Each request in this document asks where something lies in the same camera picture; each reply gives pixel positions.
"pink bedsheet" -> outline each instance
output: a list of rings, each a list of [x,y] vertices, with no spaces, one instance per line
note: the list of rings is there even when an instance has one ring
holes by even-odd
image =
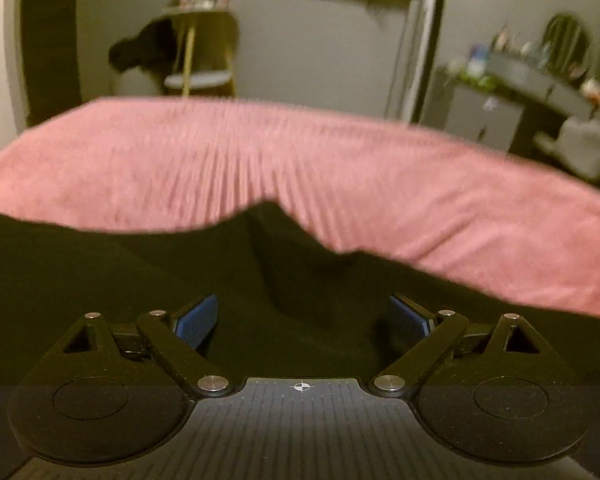
[[[250,102],[100,100],[0,153],[0,212],[174,231],[273,198],[337,251],[600,316],[600,192],[403,124]]]

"triangular cutout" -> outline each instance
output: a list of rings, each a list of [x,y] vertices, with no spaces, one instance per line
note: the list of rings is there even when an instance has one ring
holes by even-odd
[[[505,352],[518,352],[521,354],[539,354],[540,351],[531,342],[520,327],[513,327],[509,334]]]
[[[97,352],[98,340],[92,326],[84,326],[64,349],[65,354]]]

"black cloth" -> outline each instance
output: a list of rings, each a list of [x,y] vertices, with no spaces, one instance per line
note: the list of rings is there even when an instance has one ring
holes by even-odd
[[[122,73],[132,68],[164,72],[176,59],[177,40],[170,20],[149,23],[135,38],[109,49],[109,64]]]
[[[378,322],[397,292],[474,322],[521,314],[577,373],[600,381],[600,319],[512,306],[372,254],[331,253],[270,203],[180,234],[78,232],[0,216],[0,478],[19,454],[8,394],[76,319],[96,311],[131,322],[212,292],[219,320],[202,353],[236,381],[368,381],[396,358]]]

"metal screw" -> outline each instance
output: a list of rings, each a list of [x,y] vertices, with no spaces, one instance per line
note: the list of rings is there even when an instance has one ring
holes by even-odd
[[[399,392],[405,386],[404,379],[397,375],[383,375],[376,377],[374,384],[378,390],[384,392]]]
[[[219,375],[206,375],[198,381],[198,387],[205,392],[220,392],[229,386],[229,381]]]

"pink blanket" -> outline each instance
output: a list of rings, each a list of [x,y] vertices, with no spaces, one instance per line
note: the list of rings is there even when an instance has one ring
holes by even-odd
[[[199,228],[264,198],[334,250],[600,316],[600,192],[424,128],[248,102],[101,100],[0,153],[0,213],[78,229]]]

